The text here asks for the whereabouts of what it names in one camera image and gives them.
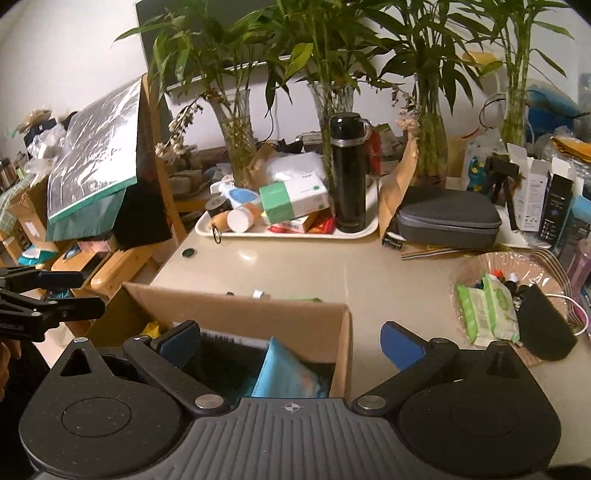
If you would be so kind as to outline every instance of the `person's hand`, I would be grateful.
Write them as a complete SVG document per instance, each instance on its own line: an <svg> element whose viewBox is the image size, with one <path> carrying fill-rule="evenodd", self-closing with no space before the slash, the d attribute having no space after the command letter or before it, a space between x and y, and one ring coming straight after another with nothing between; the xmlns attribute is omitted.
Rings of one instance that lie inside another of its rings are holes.
<svg viewBox="0 0 591 480"><path fill-rule="evenodd" d="M21 342L2 340L0 342L0 402L4 400L4 387L8 382L8 363L11 357L21 357Z"/></svg>

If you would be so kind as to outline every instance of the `green snack packet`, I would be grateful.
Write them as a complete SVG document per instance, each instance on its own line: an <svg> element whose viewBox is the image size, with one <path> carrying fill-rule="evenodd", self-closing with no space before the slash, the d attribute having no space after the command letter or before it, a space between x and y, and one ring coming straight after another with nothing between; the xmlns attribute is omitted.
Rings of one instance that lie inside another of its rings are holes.
<svg viewBox="0 0 591 480"><path fill-rule="evenodd" d="M468 330L470 343L476 346L488 346L495 336L492 334L486 297L483 290L456 285Z"/></svg>
<svg viewBox="0 0 591 480"><path fill-rule="evenodd" d="M494 275L482 277L492 333L501 340L519 342L519 324L511 292Z"/></svg>

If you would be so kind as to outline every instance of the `table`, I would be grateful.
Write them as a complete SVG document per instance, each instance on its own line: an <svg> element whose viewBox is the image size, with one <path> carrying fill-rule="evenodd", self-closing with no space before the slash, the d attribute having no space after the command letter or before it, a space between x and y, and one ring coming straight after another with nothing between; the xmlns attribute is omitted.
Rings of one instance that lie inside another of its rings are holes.
<svg viewBox="0 0 591 480"><path fill-rule="evenodd" d="M191 258L181 253L194 248ZM445 337L469 346L450 300L452 274L461 258L401 261L377 234L357 241L213 239L192 232L152 285L276 299L346 303L353 316L352 394L357 397L397 373L382 354L379 332L395 320L424 339ZM553 464L591 457L591 343L585 337L569 357L531 371L556 409L562 439Z"/></svg>

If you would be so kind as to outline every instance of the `gray zippered case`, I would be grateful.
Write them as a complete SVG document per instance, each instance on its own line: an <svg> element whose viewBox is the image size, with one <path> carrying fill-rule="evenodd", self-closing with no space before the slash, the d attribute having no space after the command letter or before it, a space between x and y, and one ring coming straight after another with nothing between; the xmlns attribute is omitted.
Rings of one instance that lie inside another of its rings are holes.
<svg viewBox="0 0 591 480"><path fill-rule="evenodd" d="M501 218L490 199L477 192L410 187L397 214L407 241L486 249L495 243Z"/></svg>

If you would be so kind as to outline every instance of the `metal screw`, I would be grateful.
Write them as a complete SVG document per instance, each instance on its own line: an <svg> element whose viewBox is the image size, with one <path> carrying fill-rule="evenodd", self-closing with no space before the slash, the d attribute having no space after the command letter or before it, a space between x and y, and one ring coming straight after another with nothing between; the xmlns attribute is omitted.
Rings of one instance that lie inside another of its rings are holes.
<svg viewBox="0 0 591 480"><path fill-rule="evenodd" d="M204 410L213 410L223 405L223 398L215 394L201 395L195 399L195 405Z"/></svg>
<svg viewBox="0 0 591 480"><path fill-rule="evenodd" d="M386 406L386 401L379 395L364 395L357 401L357 405L364 410L379 410Z"/></svg>

